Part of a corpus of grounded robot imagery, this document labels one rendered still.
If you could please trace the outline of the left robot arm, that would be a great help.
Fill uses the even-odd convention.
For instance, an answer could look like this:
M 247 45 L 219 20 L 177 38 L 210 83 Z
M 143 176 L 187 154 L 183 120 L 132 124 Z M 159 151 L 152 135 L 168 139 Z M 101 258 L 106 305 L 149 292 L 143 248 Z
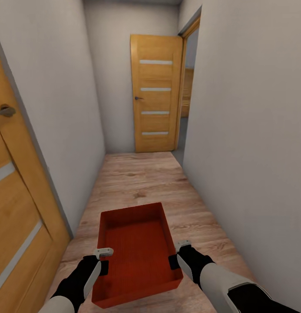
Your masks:
M 38 313 L 78 313 L 97 278 L 108 274 L 109 261 L 100 257 L 112 256 L 110 247 L 95 249 L 93 255 L 83 257 L 67 279 L 63 279 L 52 298 Z

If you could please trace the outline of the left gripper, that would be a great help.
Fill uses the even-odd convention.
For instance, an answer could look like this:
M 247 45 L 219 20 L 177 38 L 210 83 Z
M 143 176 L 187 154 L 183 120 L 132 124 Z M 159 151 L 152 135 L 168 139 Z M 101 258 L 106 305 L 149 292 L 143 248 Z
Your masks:
M 101 272 L 99 276 L 108 274 L 108 269 L 109 269 L 109 261 L 108 260 L 101 261 Z

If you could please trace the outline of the storage box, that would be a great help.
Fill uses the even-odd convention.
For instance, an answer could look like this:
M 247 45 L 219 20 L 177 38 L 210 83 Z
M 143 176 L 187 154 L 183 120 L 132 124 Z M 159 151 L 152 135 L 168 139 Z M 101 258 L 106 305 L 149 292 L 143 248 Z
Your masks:
M 92 303 L 106 309 L 177 289 L 182 269 L 172 270 L 176 254 L 162 203 L 102 212 L 97 248 L 113 249 L 108 274 L 93 285 Z

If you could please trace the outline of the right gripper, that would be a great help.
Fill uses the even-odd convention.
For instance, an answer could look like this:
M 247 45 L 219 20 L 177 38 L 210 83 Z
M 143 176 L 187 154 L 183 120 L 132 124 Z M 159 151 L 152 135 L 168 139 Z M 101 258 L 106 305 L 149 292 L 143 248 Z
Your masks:
M 173 256 L 169 256 L 169 265 L 172 270 L 180 268 L 178 260 L 177 260 L 177 254 Z

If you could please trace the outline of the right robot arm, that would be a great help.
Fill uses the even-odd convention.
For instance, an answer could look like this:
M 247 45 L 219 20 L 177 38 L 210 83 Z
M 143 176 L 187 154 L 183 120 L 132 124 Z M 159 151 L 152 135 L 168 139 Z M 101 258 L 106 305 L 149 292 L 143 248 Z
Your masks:
M 237 275 L 191 247 L 188 239 L 173 242 L 172 270 L 181 268 L 201 288 L 217 313 L 300 313 L 275 302 L 255 282 Z

